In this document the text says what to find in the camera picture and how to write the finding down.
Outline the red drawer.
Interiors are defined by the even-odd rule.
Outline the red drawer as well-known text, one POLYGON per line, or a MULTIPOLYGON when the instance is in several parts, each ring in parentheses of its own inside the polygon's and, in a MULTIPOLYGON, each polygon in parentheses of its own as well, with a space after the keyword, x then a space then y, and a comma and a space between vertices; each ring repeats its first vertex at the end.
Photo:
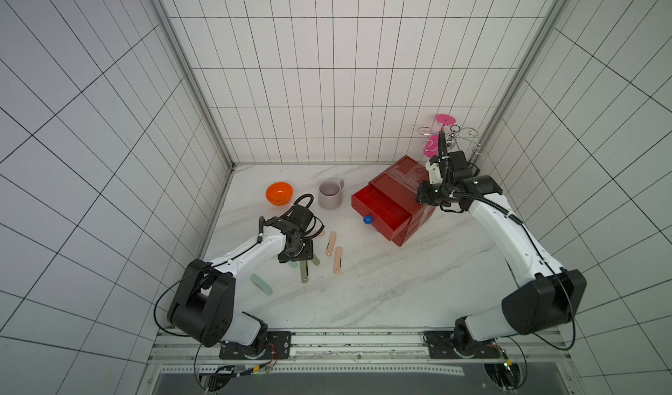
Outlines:
POLYGON ((416 202, 411 192, 404 187, 384 187, 382 190, 369 183, 352 195, 352 207, 378 232, 402 246, 419 227, 425 214, 423 205, 416 202))

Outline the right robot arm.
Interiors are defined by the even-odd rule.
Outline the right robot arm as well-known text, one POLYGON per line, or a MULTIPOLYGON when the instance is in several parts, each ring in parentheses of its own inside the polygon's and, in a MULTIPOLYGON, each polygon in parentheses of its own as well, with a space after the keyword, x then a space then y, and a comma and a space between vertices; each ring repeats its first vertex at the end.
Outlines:
POLYGON ((425 165, 429 178, 421 182, 418 203, 475 218, 505 258, 516 290, 491 309, 464 316, 455 323, 451 344, 470 358, 500 337, 538 335, 552 327, 576 323, 587 280, 554 259, 516 215, 500 185, 478 175, 461 151, 441 150, 425 165))

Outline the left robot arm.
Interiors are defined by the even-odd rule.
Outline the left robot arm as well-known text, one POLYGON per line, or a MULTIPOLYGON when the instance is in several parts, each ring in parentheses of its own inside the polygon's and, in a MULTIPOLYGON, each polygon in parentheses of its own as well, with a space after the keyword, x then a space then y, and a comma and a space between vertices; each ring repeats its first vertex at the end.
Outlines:
POLYGON ((262 353, 268 325, 236 307, 237 286, 267 260, 312 260, 313 239, 323 230, 321 221, 302 205, 279 217, 259 218, 255 237, 215 260, 194 260, 187 266, 168 309, 168 323, 205 347, 238 344, 262 353))

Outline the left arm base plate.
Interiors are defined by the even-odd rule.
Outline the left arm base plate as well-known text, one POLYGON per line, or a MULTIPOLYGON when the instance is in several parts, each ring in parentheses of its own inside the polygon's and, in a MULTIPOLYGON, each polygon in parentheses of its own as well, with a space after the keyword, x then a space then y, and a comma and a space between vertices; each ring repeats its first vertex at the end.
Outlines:
POLYGON ((225 342, 220 348, 221 360, 270 361, 285 360, 290 356, 292 332, 263 332, 250 346, 225 342))

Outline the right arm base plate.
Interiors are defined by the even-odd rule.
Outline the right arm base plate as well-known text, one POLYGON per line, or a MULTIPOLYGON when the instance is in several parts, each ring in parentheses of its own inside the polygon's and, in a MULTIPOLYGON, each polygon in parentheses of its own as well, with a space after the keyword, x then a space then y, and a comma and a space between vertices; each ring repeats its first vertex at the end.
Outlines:
POLYGON ((431 359, 496 359, 501 352, 493 347, 493 341, 474 342, 462 331, 430 330, 423 333, 423 342, 431 359))

